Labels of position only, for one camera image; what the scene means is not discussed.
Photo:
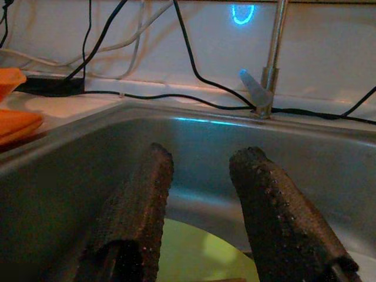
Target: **blue glowing light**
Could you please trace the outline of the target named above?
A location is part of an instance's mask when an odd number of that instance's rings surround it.
[[[247,13],[244,13],[245,16],[242,16],[243,19],[239,19],[239,17],[236,15],[236,12],[239,8],[241,10],[244,10],[244,9],[247,10]],[[253,16],[253,12],[254,12],[254,5],[232,5],[231,11],[232,11],[232,16],[233,16],[234,22],[238,25],[244,25],[244,24],[250,22],[250,20]]]
[[[243,126],[240,124],[232,123],[232,122],[219,122],[217,120],[207,120],[207,119],[190,119],[187,117],[176,117],[177,120],[183,120],[188,122],[207,122],[207,123],[213,123],[215,125],[235,125],[235,126]]]

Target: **metal rod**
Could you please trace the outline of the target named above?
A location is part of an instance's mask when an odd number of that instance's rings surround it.
[[[274,18],[273,33],[268,56],[267,68],[277,67],[278,55],[281,45],[281,36],[286,18],[288,0],[279,0],[277,4],[276,17]]]
[[[261,76],[262,87],[267,91],[272,92],[273,94],[276,91],[277,85],[277,62],[280,51],[284,20],[286,18],[287,5],[288,0],[278,0],[276,16],[274,17],[273,33],[271,34],[268,62],[267,66],[263,69],[263,74]],[[267,107],[256,108],[256,114],[262,119],[269,118],[272,105],[273,103],[271,103]]]

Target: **faucet handle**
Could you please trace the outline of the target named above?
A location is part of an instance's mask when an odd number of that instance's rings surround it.
[[[245,69],[239,73],[240,79],[247,88],[252,103],[258,108],[265,108],[272,104],[273,93],[264,89]]]

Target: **white cable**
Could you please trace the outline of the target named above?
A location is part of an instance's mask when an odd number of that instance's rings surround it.
[[[170,8],[171,6],[173,5],[173,1],[170,0],[165,6],[161,7],[154,15],[152,15],[152,17],[147,20],[145,22],[144,25],[141,26],[140,29],[137,30],[137,32],[135,34],[133,34],[133,36],[131,38],[129,38],[128,40],[122,42],[122,43],[119,43],[119,44],[115,44],[115,45],[112,45],[112,46],[108,46],[108,47],[104,47],[104,48],[100,48],[98,50],[98,53],[101,53],[101,52],[107,52],[107,51],[113,51],[113,50],[117,50],[117,49],[121,49],[121,48],[124,48],[125,46],[128,46],[130,44],[132,44],[135,40],[137,40],[137,38],[158,18],[161,16],[161,14],[163,14],[168,8]],[[57,62],[54,62],[52,60],[46,60],[46,59],[41,59],[41,58],[38,58],[38,57],[34,57],[34,56],[31,56],[31,55],[28,55],[28,54],[25,54],[25,53],[22,53],[20,51],[16,51],[16,50],[12,50],[12,49],[7,49],[7,48],[1,48],[0,49],[0,53],[3,52],[3,53],[8,53],[10,55],[15,55],[15,56],[19,56],[19,57],[23,57],[25,59],[29,59],[29,60],[32,60],[34,62],[37,62],[37,63],[41,63],[43,65],[47,65],[47,66],[53,66],[53,67],[67,67],[73,63],[75,63],[76,61],[79,61],[82,59],[82,54],[81,55],[78,55],[76,56],[74,59],[70,60],[69,62],[66,62],[66,63],[57,63]]]
[[[137,39],[136,39],[136,43],[135,43],[135,48],[133,49],[133,54],[132,54],[132,58],[130,60],[130,63],[129,63],[129,66],[128,66],[128,69],[125,73],[123,73],[122,75],[118,75],[118,76],[104,76],[104,75],[98,75],[94,72],[86,72],[88,75],[90,76],[94,76],[96,78],[111,78],[111,79],[123,79],[125,78],[128,74],[130,74],[130,72],[132,71],[133,69],[133,65],[135,64],[136,62],[136,58],[137,58],[137,53],[138,53],[138,50],[139,50],[139,45],[140,45],[140,37],[141,37],[141,33],[139,33],[141,27],[142,27],[142,19],[143,19],[143,14],[145,12],[145,0],[141,0],[141,3],[140,3],[140,11],[139,11],[139,20],[138,20],[138,24],[137,24],[137,31],[136,33],[138,33],[139,35],[137,36]]]
[[[12,50],[12,49],[1,48],[0,52],[9,53],[11,55],[15,55],[15,56],[18,56],[18,57],[23,57],[25,59],[29,59],[29,60],[32,60],[34,62],[41,63],[41,64],[47,65],[47,66],[62,66],[59,63],[56,63],[56,62],[53,62],[53,61],[50,61],[50,60],[44,60],[44,59],[34,57],[34,56],[31,56],[31,55],[28,55],[28,54],[25,54],[25,53],[22,53],[22,52],[19,52],[19,51],[16,51],[16,50]]]
[[[142,34],[157,18],[159,18],[161,16],[161,14],[166,12],[166,10],[168,8],[170,8],[172,5],[173,5],[173,1],[170,0],[165,6],[161,7],[154,15],[152,15],[151,18],[139,29],[139,31],[137,31],[135,34],[133,34],[132,37],[129,38],[128,40],[126,40],[122,43],[119,43],[119,44],[100,48],[98,50],[98,53],[118,50],[118,49],[124,48],[124,47],[132,44],[140,34]],[[71,65],[74,62],[79,61],[80,59],[81,59],[81,56],[77,56],[74,59],[72,59],[71,61],[65,63],[64,66]]]

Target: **black cable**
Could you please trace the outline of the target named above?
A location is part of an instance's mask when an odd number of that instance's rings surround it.
[[[83,39],[83,44],[82,44],[82,60],[85,61],[85,49],[86,49],[86,42],[88,41],[88,37],[90,34],[90,31],[92,30],[92,0],[89,0],[89,27],[88,31],[86,31],[85,38]],[[83,67],[83,80],[85,82],[86,78],[86,65]]]
[[[65,83],[65,82],[71,80],[79,71],[81,71],[94,58],[95,54],[99,50],[99,48],[100,48],[100,46],[101,46],[101,44],[102,44],[102,42],[103,42],[103,40],[104,40],[104,38],[107,34],[108,29],[111,26],[112,21],[115,19],[116,15],[120,12],[120,10],[123,8],[124,4],[127,1],[128,0],[121,0],[120,3],[116,6],[116,8],[111,13],[110,17],[108,17],[106,24],[105,24],[105,27],[103,28],[102,33],[100,34],[97,42],[95,43],[95,46],[94,46],[93,50],[91,51],[90,55],[75,70],[73,70],[62,81],[62,83]]]
[[[90,90],[90,91],[84,91],[82,94],[115,94],[115,95],[122,95],[124,97],[129,97],[129,98],[134,98],[134,99],[140,99],[140,100],[155,100],[155,99],[161,99],[161,98],[168,98],[168,97],[177,97],[177,98],[185,98],[185,99],[190,99],[190,100],[195,100],[200,103],[203,103],[205,105],[211,106],[216,109],[220,110],[250,110],[251,108],[248,106],[241,106],[241,107],[229,107],[229,106],[222,106],[222,105],[217,105],[214,103],[210,103],[208,101],[205,101],[203,99],[190,96],[190,95],[185,95],[185,94],[161,94],[161,95],[154,95],[154,96],[138,96],[138,95],[132,95],[132,94],[127,94],[127,93],[120,93],[118,91],[111,91],[111,90]],[[368,119],[360,119],[356,117],[350,117],[350,116],[341,116],[341,115],[335,115],[331,113],[319,113],[319,112],[312,112],[310,110],[302,110],[302,109],[279,109],[279,108],[273,108],[273,113],[289,113],[289,114],[294,114],[294,115],[303,115],[303,116],[315,116],[315,117],[320,117],[323,119],[328,119],[328,120],[336,120],[336,119],[345,119],[345,120],[353,120],[356,122],[363,122],[363,123],[368,123],[371,125],[376,125],[375,121],[368,120]]]
[[[376,92],[376,86],[373,87],[362,99],[359,100],[350,110],[344,112],[341,116],[348,116],[350,113],[355,111],[362,105],[369,97],[371,97]]]
[[[200,81],[202,81],[202,82],[204,82],[208,85],[215,86],[219,89],[222,89],[222,90],[225,90],[225,91],[231,93],[232,95],[234,95],[234,96],[238,97],[240,100],[242,100],[246,105],[248,105],[250,109],[254,110],[256,107],[254,105],[252,105],[252,103],[249,102],[246,98],[244,98],[241,94],[239,94],[239,93],[235,92],[234,90],[227,88],[227,87],[225,87],[225,86],[223,86],[219,83],[207,80],[199,74],[199,71],[196,68],[196,63],[194,62],[193,52],[192,52],[192,49],[190,47],[189,38],[188,38],[186,27],[184,25],[182,13],[180,13],[179,4],[177,3],[177,0],[173,0],[173,2],[174,2],[174,7],[175,7],[175,10],[176,10],[177,18],[179,19],[179,24],[180,24],[180,27],[182,29],[184,41],[186,43],[186,47],[187,47],[187,51],[188,51],[189,59],[190,59],[190,64],[192,65],[192,69],[193,69],[193,72],[194,72],[194,75],[196,76],[196,78],[198,78],[198,80],[200,80]]]
[[[8,7],[13,3],[13,1],[11,1],[11,3],[7,3],[7,1],[5,1],[5,5],[2,7],[3,8],[3,16],[2,16],[2,21],[5,21],[5,33],[1,39],[1,42],[0,42],[0,48],[3,47],[4,43],[5,43],[5,40],[6,38],[8,37]]]
[[[122,95],[124,97],[134,98],[134,99],[140,99],[140,100],[155,100],[155,99],[161,99],[161,98],[168,98],[168,97],[177,97],[177,98],[185,98],[190,100],[198,101],[202,104],[211,106],[216,109],[220,110],[250,110],[250,107],[248,106],[242,106],[242,107],[228,107],[228,106],[221,106],[217,104],[210,103],[208,101],[205,101],[203,99],[189,96],[185,94],[161,94],[161,95],[154,95],[154,96],[138,96],[138,95],[132,95],[127,93],[120,93],[117,91],[105,91],[105,90],[91,90],[91,91],[84,91],[83,94],[115,94],[115,95]]]

